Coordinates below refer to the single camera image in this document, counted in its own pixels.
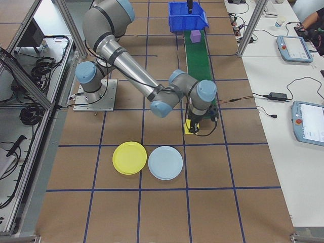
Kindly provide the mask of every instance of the yellow block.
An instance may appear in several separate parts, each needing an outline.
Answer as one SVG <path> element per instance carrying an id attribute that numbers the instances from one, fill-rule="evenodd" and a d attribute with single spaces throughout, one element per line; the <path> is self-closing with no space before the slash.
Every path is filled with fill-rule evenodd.
<path id="1" fill-rule="evenodd" d="M 186 119 L 186 123 L 184 125 L 184 134 L 189 135 L 189 134 L 193 134 L 191 132 L 189 132 L 188 128 L 190 127 L 190 120 Z"/>

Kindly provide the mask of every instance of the cup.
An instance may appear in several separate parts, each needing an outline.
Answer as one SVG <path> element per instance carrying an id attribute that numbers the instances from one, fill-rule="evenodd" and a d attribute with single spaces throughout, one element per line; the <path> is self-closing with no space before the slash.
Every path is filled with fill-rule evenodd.
<path id="1" fill-rule="evenodd" d="M 285 21 L 286 21 L 286 18 L 284 16 L 279 16 L 277 18 L 277 21 L 274 26 L 277 28 L 280 28 L 284 24 Z"/>

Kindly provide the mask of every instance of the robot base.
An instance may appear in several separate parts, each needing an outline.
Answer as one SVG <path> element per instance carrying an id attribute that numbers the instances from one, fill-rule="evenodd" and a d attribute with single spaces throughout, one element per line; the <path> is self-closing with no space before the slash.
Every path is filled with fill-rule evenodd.
<path id="1" fill-rule="evenodd" d="M 105 86 L 106 88 L 107 85 L 107 80 L 102 79 L 101 83 Z M 108 81 L 108 89 L 105 94 L 105 96 L 99 100 L 96 103 L 93 104 L 87 104 L 87 100 L 85 97 L 82 96 L 77 96 L 75 100 L 75 105 L 80 105 L 80 106 L 74 106 L 73 111 L 75 112 L 98 112 L 98 111 L 108 111 L 112 112 L 115 106 L 115 98 L 116 98 L 116 90 L 117 90 L 117 80 L 116 79 L 110 79 Z M 79 86 L 78 93 L 83 92 L 83 88 Z"/>

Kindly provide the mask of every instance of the green conveyor belt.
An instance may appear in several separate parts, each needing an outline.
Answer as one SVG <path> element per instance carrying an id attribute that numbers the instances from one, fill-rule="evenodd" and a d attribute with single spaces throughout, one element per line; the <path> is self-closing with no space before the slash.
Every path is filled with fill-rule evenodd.
<path id="1" fill-rule="evenodd" d="M 201 41 L 199 43 L 191 42 L 190 31 L 184 32 L 188 74 L 198 81 L 204 79 L 213 80 L 207 52 L 205 33 L 203 30 L 200 32 Z"/>

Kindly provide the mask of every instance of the purple cube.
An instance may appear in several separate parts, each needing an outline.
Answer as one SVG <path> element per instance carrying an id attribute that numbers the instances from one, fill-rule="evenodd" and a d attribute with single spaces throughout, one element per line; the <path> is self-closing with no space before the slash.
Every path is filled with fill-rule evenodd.
<path id="1" fill-rule="evenodd" d="M 192 43 L 198 43 L 201 40 L 200 30 L 192 30 L 190 33 L 190 39 Z"/>

